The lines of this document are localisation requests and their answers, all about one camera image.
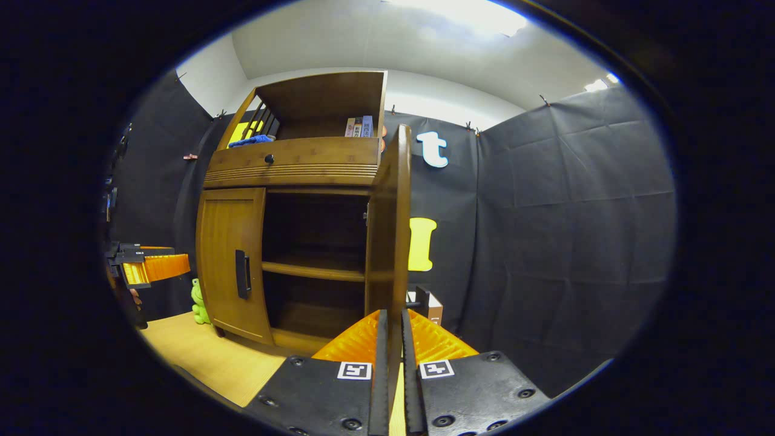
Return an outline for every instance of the frog toy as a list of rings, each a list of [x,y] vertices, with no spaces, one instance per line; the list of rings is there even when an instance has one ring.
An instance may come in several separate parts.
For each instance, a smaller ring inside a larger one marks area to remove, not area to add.
[[[191,298],[196,303],[191,307],[191,310],[194,311],[194,321],[197,324],[210,324],[210,317],[207,316],[207,309],[205,309],[205,301],[202,299],[202,291],[199,289],[199,279],[193,279],[191,283],[194,284],[191,288]]]

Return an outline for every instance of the white wall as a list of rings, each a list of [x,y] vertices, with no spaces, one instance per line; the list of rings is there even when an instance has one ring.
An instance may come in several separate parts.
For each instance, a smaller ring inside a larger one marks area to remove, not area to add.
[[[199,105],[211,116],[229,111],[231,98],[247,82],[229,33],[189,57],[176,68],[177,76]]]
[[[224,109],[226,113],[236,112],[250,90],[256,86],[310,74],[371,70],[378,70],[378,68],[312,68],[254,78],[244,81],[231,94],[230,103],[226,104]],[[466,122],[471,121],[471,127],[478,127],[479,130],[485,130],[525,111],[492,94],[452,81],[407,71],[388,70],[387,72],[385,109],[388,110],[395,105],[396,112],[441,119],[460,126],[465,126]],[[249,109],[255,109],[258,104],[257,100],[254,101]]]

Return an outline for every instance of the black door handle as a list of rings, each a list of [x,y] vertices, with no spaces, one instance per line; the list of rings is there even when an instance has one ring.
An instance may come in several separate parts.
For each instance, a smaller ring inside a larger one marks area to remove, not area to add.
[[[250,298],[250,257],[245,251],[234,251],[234,266],[237,278],[237,296],[241,299]]]

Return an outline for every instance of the wooden floor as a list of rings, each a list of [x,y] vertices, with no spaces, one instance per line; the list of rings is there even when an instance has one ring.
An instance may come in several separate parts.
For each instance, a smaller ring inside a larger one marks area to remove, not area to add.
[[[195,323],[193,313],[151,321],[140,332],[165,360],[241,407],[258,394],[287,356],[305,354],[268,347],[230,333],[218,337],[210,324]],[[390,421],[391,436],[406,434],[403,378],[399,381]]]

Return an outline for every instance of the ceiling light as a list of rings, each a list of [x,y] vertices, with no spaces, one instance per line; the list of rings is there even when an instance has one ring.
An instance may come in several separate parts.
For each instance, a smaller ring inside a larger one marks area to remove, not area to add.
[[[592,92],[592,91],[600,91],[601,89],[606,89],[607,87],[608,85],[606,85],[604,81],[598,79],[590,83],[589,85],[584,86],[584,89],[586,89],[587,92]]]
[[[488,0],[382,0],[383,2],[425,9],[449,19],[465,22],[484,32],[514,36],[527,25],[525,17]]]

